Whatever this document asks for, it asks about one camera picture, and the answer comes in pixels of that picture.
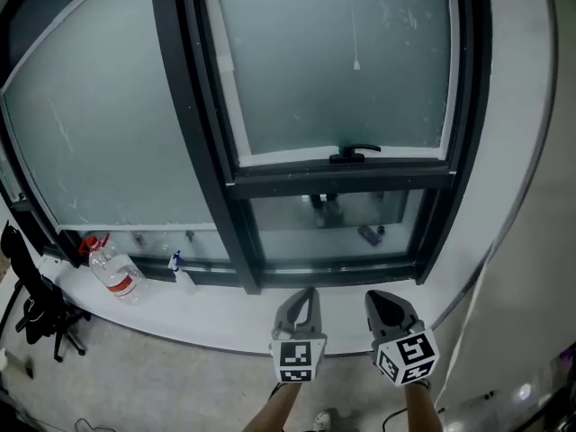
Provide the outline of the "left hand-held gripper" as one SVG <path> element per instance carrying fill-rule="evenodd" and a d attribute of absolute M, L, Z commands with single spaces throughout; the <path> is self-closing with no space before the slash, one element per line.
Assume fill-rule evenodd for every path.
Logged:
<path fill-rule="evenodd" d="M 320 295 L 300 290 L 277 310 L 269 350 L 279 383 L 309 383 L 316 379 L 328 338 L 321 332 Z"/>

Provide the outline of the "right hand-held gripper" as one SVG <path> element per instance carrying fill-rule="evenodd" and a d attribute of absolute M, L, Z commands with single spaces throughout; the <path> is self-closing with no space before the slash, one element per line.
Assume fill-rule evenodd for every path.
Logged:
<path fill-rule="evenodd" d="M 390 292 L 371 290 L 364 297 L 368 327 L 375 340 L 382 332 L 406 331 L 419 324 L 412 304 Z M 375 365 L 397 387 L 430 376 L 440 358 L 430 328 L 380 343 L 375 349 Z"/>

